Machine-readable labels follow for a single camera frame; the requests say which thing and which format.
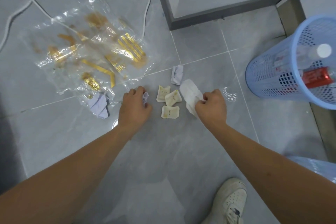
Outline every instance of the trash can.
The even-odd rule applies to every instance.
[[[304,71],[297,66],[298,48],[328,44],[329,57],[314,61]],[[253,59],[246,68],[246,83],[260,98],[306,101],[327,109],[336,109],[336,83],[309,89],[302,72],[319,67],[336,68],[336,18],[317,15],[308,18],[295,33]]]

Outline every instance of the baseboard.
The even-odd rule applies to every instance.
[[[206,10],[195,14],[190,14],[179,18],[174,18],[169,0],[160,0],[160,1],[162,4],[163,12],[165,13],[166,16],[169,29],[176,30],[179,28],[189,27],[199,23],[256,10],[270,5],[276,5],[281,0],[250,0],[233,5],[227,5],[219,8],[214,8],[211,10]]]

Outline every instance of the white sneaker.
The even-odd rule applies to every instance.
[[[243,224],[246,186],[237,178],[230,178],[218,190],[208,217],[202,224]]]

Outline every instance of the right hand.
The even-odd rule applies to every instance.
[[[203,94],[204,100],[195,105],[198,117],[209,130],[226,125],[226,103],[219,89]]]

